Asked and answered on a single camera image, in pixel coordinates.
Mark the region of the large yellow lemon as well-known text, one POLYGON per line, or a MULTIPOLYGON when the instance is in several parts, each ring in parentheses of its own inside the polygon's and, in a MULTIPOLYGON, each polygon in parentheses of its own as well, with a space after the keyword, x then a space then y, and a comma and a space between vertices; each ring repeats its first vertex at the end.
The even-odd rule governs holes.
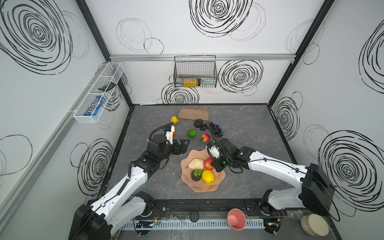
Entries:
POLYGON ((215 181, 214 173, 210 170, 204 170, 202 172, 202 179, 206 184, 212 184, 215 181))

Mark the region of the small yellow lemon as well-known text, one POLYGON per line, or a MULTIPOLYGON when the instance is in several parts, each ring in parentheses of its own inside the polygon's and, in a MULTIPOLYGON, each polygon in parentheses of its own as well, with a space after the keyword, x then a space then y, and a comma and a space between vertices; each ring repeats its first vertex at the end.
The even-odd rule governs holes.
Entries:
POLYGON ((180 120, 176 116, 171 117, 171 122, 172 123, 177 124, 179 121, 180 120))

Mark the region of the green fake lime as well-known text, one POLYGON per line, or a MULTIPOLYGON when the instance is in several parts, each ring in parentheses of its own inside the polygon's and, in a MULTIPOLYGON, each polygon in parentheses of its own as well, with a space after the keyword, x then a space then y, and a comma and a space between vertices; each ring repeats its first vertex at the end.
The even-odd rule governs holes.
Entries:
POLYGON ((197 134, 197 131, 196 130, 189 130, 188 131, 188 137, 189 138, 194 138, 197 134))

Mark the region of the cream fake pear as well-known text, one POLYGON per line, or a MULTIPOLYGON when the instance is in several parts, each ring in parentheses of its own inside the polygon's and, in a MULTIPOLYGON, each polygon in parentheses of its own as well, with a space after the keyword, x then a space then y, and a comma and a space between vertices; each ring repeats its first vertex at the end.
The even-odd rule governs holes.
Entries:
POLYGON ((195 158, 188 164, 188 167, 193 170, 203 170, 205 168, 204 160, 195 158))

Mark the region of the pink wavy fruit bowl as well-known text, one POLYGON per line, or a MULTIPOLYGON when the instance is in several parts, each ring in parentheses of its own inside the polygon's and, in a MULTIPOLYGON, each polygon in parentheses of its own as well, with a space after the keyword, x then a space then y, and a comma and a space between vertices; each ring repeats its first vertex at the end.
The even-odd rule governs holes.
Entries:
POLYGON ((197 171, 190 168, 190 163, 195 159, 203 161, 209 158, 206 150, 197 151, 191 150, 188 156, 181 161, 182 175, 181 178, 193 191, 197 193, 213 192, 216 191, 220 183, 225 179, 226 173, 224 171, 217 172, 214 170, 207 170, 205 167, 197 171))

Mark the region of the dark fake avocado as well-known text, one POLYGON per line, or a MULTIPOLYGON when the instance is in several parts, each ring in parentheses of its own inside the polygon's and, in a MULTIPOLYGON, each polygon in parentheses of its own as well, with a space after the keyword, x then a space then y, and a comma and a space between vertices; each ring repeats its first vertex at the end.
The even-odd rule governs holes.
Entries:
POLYGON ((198 129, 201 128, 203 126, 203 124, 204 124, 204 121, 202 119, 197 119, 194 122, 195 128, 198 128, 198 129))

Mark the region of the dark mangosteen green top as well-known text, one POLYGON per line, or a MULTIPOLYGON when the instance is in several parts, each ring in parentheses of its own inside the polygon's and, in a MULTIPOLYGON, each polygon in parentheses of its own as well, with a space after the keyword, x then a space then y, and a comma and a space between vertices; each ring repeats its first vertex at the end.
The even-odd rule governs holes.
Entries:
POLYGON ((195 182, 200 181, 202 178, 202 170, 195 169, 191 172, 191 179, 195 182))

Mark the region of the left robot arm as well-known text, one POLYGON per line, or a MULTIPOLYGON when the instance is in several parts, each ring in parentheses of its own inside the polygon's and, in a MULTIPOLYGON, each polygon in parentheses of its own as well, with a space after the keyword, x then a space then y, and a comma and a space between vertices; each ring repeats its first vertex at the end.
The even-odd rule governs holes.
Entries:
POLYGON ((91 205, 81 205, 75 211, 69 239, 109 240, 128 221, 150 215, 153 197, 136 190, 162 168, 161 161, 185 154, 189 144, 190 140, 170 141, 165 135, 150 137, 147 149, 131 162, 120 182, 91 205))

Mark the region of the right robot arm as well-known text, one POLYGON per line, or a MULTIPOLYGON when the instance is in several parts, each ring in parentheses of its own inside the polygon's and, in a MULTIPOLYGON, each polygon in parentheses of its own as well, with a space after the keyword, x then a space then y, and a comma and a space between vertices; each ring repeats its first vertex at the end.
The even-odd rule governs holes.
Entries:
POLYGON ((225 168, 252 170, 291 185, 290 189, 266 190, 259 202, 264 215, 274 216, 285 209, 298 208, 323 217, 329 215, 335 187, 320 166, 287 163, 249 147, 239 149, 226 138, 208 142, 206 149, 218 172, 225 168))

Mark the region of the red fake bell pepper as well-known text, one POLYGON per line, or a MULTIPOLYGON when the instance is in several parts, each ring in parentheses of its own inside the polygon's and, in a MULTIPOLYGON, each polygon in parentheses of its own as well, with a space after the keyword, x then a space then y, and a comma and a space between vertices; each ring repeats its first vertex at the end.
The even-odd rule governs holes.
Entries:
POLYGON ((204 167, 207 169, 207 170, 214 170, 215 167, 213 167, 211 164, 212 164, 212 161, 213 159, 212 158, 207 158, 205 161, 204 161, 204 167))

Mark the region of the red green apple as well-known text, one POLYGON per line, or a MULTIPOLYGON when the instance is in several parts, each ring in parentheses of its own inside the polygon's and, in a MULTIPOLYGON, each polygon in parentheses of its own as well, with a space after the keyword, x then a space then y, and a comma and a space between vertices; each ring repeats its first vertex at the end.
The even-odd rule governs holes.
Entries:
POLYGON ((209 134, 202 134, 200 136, 200 140, 203 142, 203 143, 207 143, 209 142, 211 139, 211 136, 209 134))

